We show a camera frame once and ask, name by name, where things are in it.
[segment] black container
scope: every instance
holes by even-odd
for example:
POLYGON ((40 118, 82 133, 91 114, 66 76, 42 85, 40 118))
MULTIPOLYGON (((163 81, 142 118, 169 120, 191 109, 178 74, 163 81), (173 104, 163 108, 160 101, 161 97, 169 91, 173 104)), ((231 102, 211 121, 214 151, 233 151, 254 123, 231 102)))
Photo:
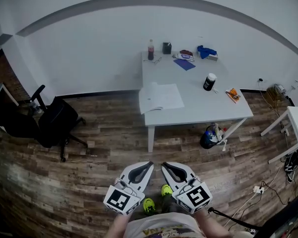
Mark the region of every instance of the black container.
POLYGON ((172 49, 172 45, 169 42, 163 42, 162 43, 162 53, 164 53, 165 55, 169 55, 171 54, 171 49, 172 49))
POLYGON ((207 91, 211 91, 216 78, 217 77, 213 73, 209 73, 209 76, 207 76, 207 78, 203 84, 203 88, 207 91))
POLYGON ((202 135, 201 139, 200 139, 200 145, 204 148, 204 149, 210 149, 213 146, 215 146, 217 144, 217 142, 212 142, 208 135, 207 135, 207 131, 208 130, 215 130, 215 126, 214 125, 210 125, 209 127, 207 127, 206 131, 204 132, 204 134, 202 135))

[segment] chair armrest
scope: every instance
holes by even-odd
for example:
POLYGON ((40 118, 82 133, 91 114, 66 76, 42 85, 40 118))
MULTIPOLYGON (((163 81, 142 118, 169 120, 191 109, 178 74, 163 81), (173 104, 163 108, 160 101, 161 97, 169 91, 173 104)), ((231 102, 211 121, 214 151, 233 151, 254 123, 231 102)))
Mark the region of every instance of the chair armrest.
POLYGON ((32 95, 31 97, 31 101, 34 101, 35 99, 38 100, 39 104, 40 104, 40 107, 41 109, 43 109, 44 111, 47 110, 44 102, 42 101, 42 98, 40 96, 40 93, 43 91, 43 89, 45 88, 45 85, 41 85, 36 91, 35 93, 32 95))

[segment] green sneaker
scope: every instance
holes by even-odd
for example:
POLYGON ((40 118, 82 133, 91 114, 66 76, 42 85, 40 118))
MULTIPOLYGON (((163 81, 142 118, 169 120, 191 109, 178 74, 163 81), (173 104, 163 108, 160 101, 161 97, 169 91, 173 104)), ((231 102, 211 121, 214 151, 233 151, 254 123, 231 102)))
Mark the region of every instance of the green sneaker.
POLYGON ((148 215, 154 215, 155 214, 154 201, 150 197, 147 197, 144 200, 144 210, 145 210, 145 213, 148 214, 148 215))
POLYGON ((172 188, 169 185, 167 185, 167 184, 162 185, 162 187, 161 187, 161 195, 162 196, 166 196, 166 195, 172 194, 172 193, 173 193, 172 188))

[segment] notebook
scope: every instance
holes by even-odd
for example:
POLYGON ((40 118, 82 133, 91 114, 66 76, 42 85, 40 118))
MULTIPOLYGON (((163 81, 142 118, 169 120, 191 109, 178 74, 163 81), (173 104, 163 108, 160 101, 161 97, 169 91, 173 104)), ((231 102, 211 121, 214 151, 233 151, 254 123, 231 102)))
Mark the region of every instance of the notebook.
POLYGON ((183 108, 184 104, 176 84, 158 85, 153 82, 139 92, 141 114, 152 110, 183 108))

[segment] orange object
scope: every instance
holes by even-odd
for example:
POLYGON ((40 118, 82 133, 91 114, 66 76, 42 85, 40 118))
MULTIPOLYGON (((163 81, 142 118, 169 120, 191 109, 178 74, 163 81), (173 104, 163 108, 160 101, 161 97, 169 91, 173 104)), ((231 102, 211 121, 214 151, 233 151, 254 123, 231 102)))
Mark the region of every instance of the orange object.
MULTIPOLYGON (((234 88, 232 88, 230 91, 227 91, 227 92, 230 92, 234 95, 238 95, 237 91, 234 88)), ((231 95, 229 93, 226 93, 226 94, 231 98, 232 101, 234 101, 235 103, 238 102, 238 100, 239 100, 238 96, 234 96, 234 95, 231 95)))

